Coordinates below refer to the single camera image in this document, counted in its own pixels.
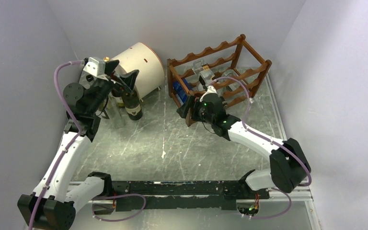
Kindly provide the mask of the blue bottle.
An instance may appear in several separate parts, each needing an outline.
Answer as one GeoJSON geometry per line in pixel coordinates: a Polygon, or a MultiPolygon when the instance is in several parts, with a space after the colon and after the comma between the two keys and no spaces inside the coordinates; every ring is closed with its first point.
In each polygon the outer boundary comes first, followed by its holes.
{"type": "Polygon", "coordinates": [[[180,105],[183,105],[187,100],[187,93],[178,81],[175,81],[172,84],[172,87],[174,89],[174,95],[176,96],[178,102],[180,103],[180,105]]]}

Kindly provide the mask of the green wine bottle white label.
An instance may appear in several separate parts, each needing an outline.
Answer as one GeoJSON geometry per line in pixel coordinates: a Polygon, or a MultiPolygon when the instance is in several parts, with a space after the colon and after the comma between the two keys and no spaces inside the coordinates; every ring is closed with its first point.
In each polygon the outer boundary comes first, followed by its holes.
{"type": "Polygon", "coordinates": [[[143,116],[138,93],[132,91],[132,93],[123,92],[121,94],[125,110],[131,120],[139,120],[143,116]]]}

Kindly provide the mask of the green wine bottle brown label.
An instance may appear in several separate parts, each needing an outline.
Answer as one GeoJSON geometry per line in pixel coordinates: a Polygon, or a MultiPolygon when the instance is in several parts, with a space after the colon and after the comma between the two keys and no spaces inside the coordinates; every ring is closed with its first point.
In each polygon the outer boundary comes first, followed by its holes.
{"type": "Polygon", "coordinates": [[[86,76],[86,81],[87,82],[92,82],[94,80],[94,77],[92,75],[87,75],[86,76]]]}

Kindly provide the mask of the clear glass bottle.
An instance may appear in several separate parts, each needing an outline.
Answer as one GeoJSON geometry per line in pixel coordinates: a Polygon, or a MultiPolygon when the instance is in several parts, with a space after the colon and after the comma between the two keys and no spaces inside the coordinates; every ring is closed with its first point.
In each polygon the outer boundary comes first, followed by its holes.
{"type": "Polygon", "coordinates": [[[108,103],[105,110],[114,128],[122,128],[125,126],[124,119],[121,116],[119,107],[114,97],[108,96],[108,103]]]}

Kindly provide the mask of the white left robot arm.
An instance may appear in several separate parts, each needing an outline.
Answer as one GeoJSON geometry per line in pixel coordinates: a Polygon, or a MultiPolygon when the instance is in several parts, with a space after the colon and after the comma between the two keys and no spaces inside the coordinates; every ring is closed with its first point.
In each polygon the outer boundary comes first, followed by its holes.
{"type": "Polygon", "coordinates": [[[132,92],[139,70],[119,75],[114,72],[119,60],[104,61],[96,57],[70,61],[58,66],[54,72],[54,85],[66,109],[65,125],[57,153],[47,172],[31,194],[21,195],[17,206],[28,228],[41,230],[68,230],[76,214],[91,200],[119,198],[111,175],[92,172],[74,189],[69,183],[82,152],[92,144],[101,118],[99,107],[108,100],[112,90],[132,92]],[[60,88],[58,74],[63,67],[82,65],[83,71],[93,77],[85,88],[77,82],[60,88]]]}

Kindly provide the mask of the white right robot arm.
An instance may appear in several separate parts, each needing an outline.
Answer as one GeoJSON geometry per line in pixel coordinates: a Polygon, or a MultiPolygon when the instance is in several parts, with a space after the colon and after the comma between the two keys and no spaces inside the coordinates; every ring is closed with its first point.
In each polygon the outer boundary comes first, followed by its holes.
{"type": "Polygon", "coordinates": [[[268,160],[269,168],[249,172],[242,179],[239,191],[244,198],[252,198],[258,190],[273,187],[291,193],[304,179],[311,178],[311,167],[297,140],[274,138],[251,128],[240,118],[228,114],[222,99],[215,93],[203,98],[188,96],[176,111],[181,118],[210,124],[217,136],[242,144],[268,160]]]}

